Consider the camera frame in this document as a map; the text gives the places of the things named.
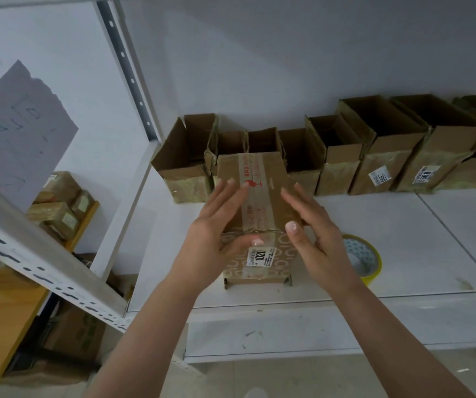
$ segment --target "fingernail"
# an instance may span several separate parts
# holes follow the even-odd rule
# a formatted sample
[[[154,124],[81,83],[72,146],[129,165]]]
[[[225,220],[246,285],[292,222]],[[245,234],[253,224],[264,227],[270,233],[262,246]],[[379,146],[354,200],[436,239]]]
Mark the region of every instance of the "fingernail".
[[[299,225],[297,225],[297,222],[291,221],[286,223],[286,232],[289,234],[296,234],[297,231],[299,230]]]

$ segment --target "white wall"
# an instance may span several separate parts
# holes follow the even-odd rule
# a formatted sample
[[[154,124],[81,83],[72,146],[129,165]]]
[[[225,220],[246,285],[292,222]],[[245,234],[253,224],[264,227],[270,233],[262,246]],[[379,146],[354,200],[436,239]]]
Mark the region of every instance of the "white wall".
[[[79,127],[58,170],[101,203],[78,252],[95,252],[148,145],[131,94],[91,2],[0,9],[0,77],[20,59]],[[143,215],[138,218],[143,223]],[[145,245],[129,234],[115,271],[137,272]]]
[[[476,0],[123,0],[152,101],[248,129],[337,99],[476,93]]]

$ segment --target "forearm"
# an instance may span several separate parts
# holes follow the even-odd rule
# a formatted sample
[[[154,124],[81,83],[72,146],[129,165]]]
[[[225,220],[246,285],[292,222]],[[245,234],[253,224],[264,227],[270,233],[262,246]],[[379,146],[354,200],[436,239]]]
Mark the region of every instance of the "forearm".
[[[168,276],[153,291],[100,370],[88,397],[158,397],[197,298]]]
[[[389,396],[474,396],[367,287],[333,298]]]

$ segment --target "roll of tape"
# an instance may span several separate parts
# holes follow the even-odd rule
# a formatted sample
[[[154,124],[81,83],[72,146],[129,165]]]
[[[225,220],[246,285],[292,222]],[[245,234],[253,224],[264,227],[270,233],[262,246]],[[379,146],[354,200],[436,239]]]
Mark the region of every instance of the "roll of tape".
[[[353,234],[344,234],[343,239],[352,266],[368,285],[382,270],[382,258],[378,250],[367,240]]]

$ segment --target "left hand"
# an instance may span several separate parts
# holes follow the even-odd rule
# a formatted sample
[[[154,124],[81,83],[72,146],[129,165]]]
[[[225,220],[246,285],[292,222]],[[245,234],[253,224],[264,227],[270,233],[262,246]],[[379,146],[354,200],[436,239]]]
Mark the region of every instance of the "left hand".
[[[228,261],[251,246],[261,246],[258,234],[245,234],[220,248],[221,233],[245,202],[249,185],[220,181],[199,216],[192,222],[168,277],[183,291],[199,295],[221,274]]]

